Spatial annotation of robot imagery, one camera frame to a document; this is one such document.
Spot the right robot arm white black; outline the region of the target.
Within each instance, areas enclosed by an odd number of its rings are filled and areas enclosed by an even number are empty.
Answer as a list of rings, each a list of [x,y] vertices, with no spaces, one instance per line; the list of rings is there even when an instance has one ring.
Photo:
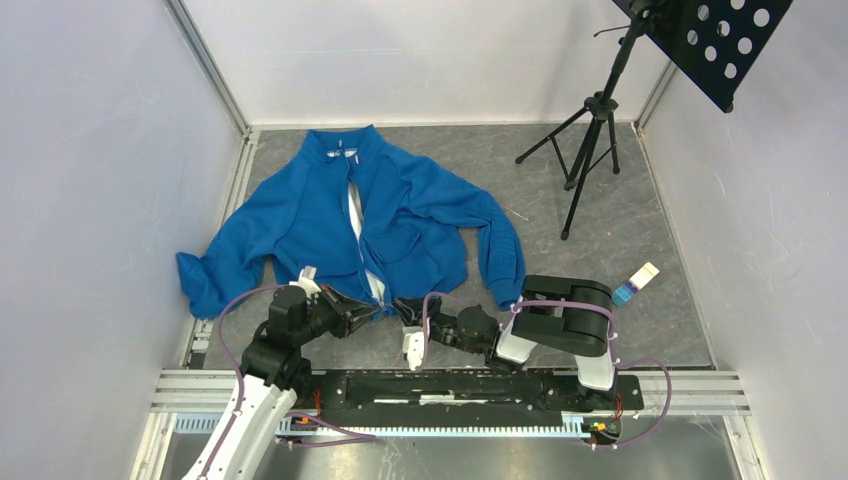
[[[591,408],[602,408],[618,393],[611,341],[614,330],[612,291],[583,279],[530,275],[518,302],[501,323],[481,306],[456,315],[441,311],[447,296],[431,292],[423,298],[400,298],[394,308],[404,323],[403,354],[415,371],[426,363],[429,344],[436,342],[481,355],[489,368],[511,373],[524,366],[541,345],[574,357],[577,392]]]

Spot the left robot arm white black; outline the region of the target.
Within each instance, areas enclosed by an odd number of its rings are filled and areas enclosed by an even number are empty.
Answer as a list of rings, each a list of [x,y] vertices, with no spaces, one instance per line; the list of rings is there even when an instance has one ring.
[[[241,359],[230,359],[236,386],[186,479],[253,478],[282,420],[316,391],[302,347],[327,332],[343,339],[380,311],[310,280],[267,289],[274,292],[268,318]]]

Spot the blue zip-up jacket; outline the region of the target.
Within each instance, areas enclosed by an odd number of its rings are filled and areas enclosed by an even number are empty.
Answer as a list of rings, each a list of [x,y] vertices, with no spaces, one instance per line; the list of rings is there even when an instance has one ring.
[[[177,269],[190,313],[200,319],[257,287],[266,266],[283,284],[312,267],[318,283],[387,305],[461,285],[468,275],[464,228],[478,233],[484,285],[498,308],[509,308],[520,296],[525,262],[517,232],[490,193],[372,126],[311,130],[203,255],[177,255]]]

